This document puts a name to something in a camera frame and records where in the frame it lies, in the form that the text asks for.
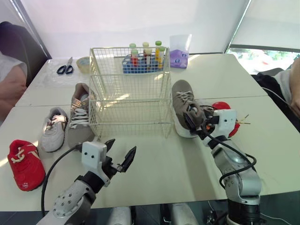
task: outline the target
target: blue test tube rack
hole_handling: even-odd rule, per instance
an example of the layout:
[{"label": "blue test tube rack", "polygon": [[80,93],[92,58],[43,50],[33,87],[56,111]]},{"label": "blue test tube rack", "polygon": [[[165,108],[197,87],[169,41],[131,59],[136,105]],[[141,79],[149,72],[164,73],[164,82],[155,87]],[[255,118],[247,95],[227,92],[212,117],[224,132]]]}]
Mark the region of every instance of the blue test tube rack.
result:
[{"label": "blue test tube rack", "polygon": [[131,62],[131,55],[125,56],[125,58],[122,61],[122,65],[123,65],[123,73],[125,74],[145,74],[145,73],[163,71],[163,68],[158,68],[158,61],[155,60],[155,52],[152,52],[151,54],[150,67],[147,67],[146,62],[144,60],[143,53],[140,53],[138,55],[137,66],[134,66],[133,63]]}]

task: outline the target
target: gray sneaker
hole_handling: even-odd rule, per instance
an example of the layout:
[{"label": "gray sneaker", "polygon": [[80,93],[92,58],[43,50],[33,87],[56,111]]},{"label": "gray sneaker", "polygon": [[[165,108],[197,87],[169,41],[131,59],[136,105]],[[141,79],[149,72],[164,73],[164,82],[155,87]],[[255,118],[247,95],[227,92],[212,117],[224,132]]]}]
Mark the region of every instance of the gray sneaker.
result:
[{"label": "gray sneaker", "polygon": [[182,137],[196,137],[197,135],[190,134],[183,113],[186,113],[199,128],[204,120],[204,112],[195,102],[189,83],[184,80],[177,81],[172,87],[172,97],[176,132]]},{"label": "gray sneaker", "polygon": [[68,117],[59,107],[52,108],[45,118],[42,135],[38,141],[38,149],[53,152],[60,149],[65,139],[65,128]]},{"label": "gray sneaker", "polygon": [[72,148],[78,143],[93,141],[94,136],[89,123],[89,87],[78,83],[72,96],[67,142]]}]

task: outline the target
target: white wire basket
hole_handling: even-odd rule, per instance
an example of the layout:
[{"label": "white wire basket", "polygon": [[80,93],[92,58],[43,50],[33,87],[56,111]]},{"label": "white wire basket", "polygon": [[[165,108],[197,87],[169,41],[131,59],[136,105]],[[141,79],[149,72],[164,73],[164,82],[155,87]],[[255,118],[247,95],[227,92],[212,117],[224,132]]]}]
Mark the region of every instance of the white wire basket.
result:
[{"label": "white wire basket", "polygon": [[132,63],[130,48],[90,51],[89,118],[92,130],[99,137],[151,134],[167,137],[170,133],[173,120],[169,50],[165,48],[163,58],[156,60],[156,48],[151,48],[151,60],[146,64],[144,49],[136,49],[138,57],[142,57],[137,61],[138,66]]}]

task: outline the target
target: shoe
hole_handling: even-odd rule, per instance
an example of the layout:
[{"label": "shoe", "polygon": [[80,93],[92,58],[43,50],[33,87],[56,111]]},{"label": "shoe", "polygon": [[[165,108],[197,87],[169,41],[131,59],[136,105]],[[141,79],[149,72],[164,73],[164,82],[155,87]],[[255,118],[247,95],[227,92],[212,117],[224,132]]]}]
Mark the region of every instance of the shoe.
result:
[{"label": "shoe", "polygon": [[199,128],[204,121],[204,112],[199,104],[194,100],[194,94],[191,86],[184,80],[177,81],[172,87],[173,99],[173,119],[175,122],[176,132],[182,137],[196,137],[191,135],[185,122],[183,113]]},{"label": "shoe", "polygon": [[45,118],[42,135],[38,141],[38,149],[53,152],[60,149],[65,140],[65,129],[68,116],[59,107],[52,108]]},{"label": "shoe", "polygon": [[89,87],[85,83],[78,83],[72,96],[67,138],[69,147],[72,148],[78,143],[91,142],[94,136],[89,123]]},{"label": "shoe", "polygon": [[43,183],[45,170],[32,143],[14,140],[9,146],[7,158],[15,182],[22,191],[32,191]]}]

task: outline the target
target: roll of tape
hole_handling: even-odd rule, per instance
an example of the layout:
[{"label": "roll of tape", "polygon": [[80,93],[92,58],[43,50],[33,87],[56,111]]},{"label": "roll of tape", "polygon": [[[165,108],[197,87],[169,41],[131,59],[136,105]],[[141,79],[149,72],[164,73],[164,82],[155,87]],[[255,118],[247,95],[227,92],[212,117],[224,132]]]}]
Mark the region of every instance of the roll of tape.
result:
[{"label": "roll of tape", "polygon": [[79,68],[79,70],[83,74],[89,74],[90,73],[90,58],[89,57],[82,57],[76,61],[76,64]]}]

